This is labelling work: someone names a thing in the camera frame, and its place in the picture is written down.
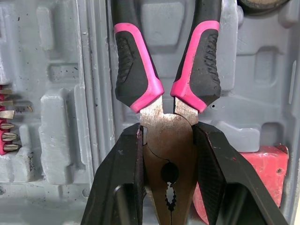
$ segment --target tool case compartment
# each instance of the tool case compartment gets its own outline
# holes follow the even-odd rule
[[[145,40],[169,95],[195,8],[191,0],[140,0]],[[223,0],[217,69],[221,98],[199,121],[239,152],[288,148],[280,209],[293,224],[299,200],[300,1],[247,16]],[[115,98],[118,54],[110,0],[0,1],[0,85],[18,107],[22,148],[0,156],[0,224],[78,225],[100,163],[136,115]],[[188,224],[199,224],[194,207]],[[148,198],[143,224],[158,224]]]

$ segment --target pink grip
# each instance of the pink grip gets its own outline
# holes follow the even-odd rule
[[[203,32],[208,29],[219,30],[219,26],[220,24],[218,21],[204,21],[196,26],[187,49],[181,77],[178,81],[173,83],[171,90],[171,96],[179,98],[191,107],[197,109],[200,113],[205,110],[207,105],[192,92],[189,86],[194,58]]]
[[[164,93],[164,88],[160,80],[155,76],[146,44],[139,29],[131,23],[121,22],[114,26],[114,32],[118,33],[121,31],[127,31],[132,34],[148,79],[148,87],[145,93],[130,106],[135,113],[138,113],[141,109],[161,96]]]

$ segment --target pliers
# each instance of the pliers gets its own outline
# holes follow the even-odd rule
[[[199,182],[201,192],[206,194],[204,204],[212,208],[208,217],[213,225],[228,177],[218,167],[212,143],[221,148],[218,142],[210,142],[206,131],[201,132],[198,113],[221,93],[216,48],[222,0],[196,0],[191,32],[171,90],[174,114],[163,112],[163,85],[144,40],[135,1],[111,0],[111,7],[119,55],[116,98],[140,113],[141,126],[125,130],[101,164],[82,224],[141,224],[145,188],[161,225],[184,225]],[[214,183],[208,185],[209,175],[219,181],[216,187]],[[99,179],[108,186],[104,188]],[[97,209],[105,212],[97,215]]]
[[[143,159],[161,225],[185,223],[196,186],[192,125],[220,97],[216,47],[221,0],[197,0],[190,36],[173,83],[174,114],[164,114],[163,85],[144,40],[134,0],[112,0],[119,54],[116,98],[140,112],[147,128]]]

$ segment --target black rubber grip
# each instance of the black rubber grip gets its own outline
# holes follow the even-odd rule
[[[181,78],[182,68],[195,28],[200,23],[206,21],[220,22],[221,9],[222,0],[196,1],[191,33],[174,82]],[[206,105],[210,105],[212,102],[217,100],[221,94],[221,86],[216,62],[217,39],[217,30],[211,29],[202,33],[195,53],[195,59],[189,82],[191,91],[203,102],[205,102]]]
[[[196,0],[192,31],[204,21],[220,22],[222,0]]]
[[[136,16],[136,4],[134,0],[111,0],[112,22],[131,23],[140,28],[140,22]]]
[[[130,107],[145,93],[148,79],[132,34],[127,31],[119,32],[116,34],[116,41],[119,54],[116,98]]]
[[[206,30],[201,35],[189,83],[192,92],[206,105],[221,94],[216,61],[217,39],[217,30]]]
[[[129,23],[141,31],[134,0],[112,0],[111,4],[114,25]],[[133,35],[128,31],[120,31],[115,36],[119,55],[119,71],[115,89],[116,98],[130,107],[146,92],[149,82]]]

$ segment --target red bit holder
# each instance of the red bit holder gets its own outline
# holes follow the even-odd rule
[[[5,100],[4,95],[3,95],[3,94],[0,94],[0,101],[4,101],[4,100]],[[4,110],[5,110],[5,107],[0,105],[0,111],[4,111]],[[1,119],[1,118],[0,118],[0,125],[1,125],[1,123],[7,123],[7,120],[6,120],[6,119]],[[5,133],[5,132],[9,132],[9,130],[2,130],[2,129],[0,128],[0,155],[1,155],[1,156],[5,155],[5,154],[7,153],[7,152],[4,151],[4,145],[5,145],[6,143],[11,143],[11,142],[4,142],[4,141],[2,141],[2,135],[3,135],[3,133]]]

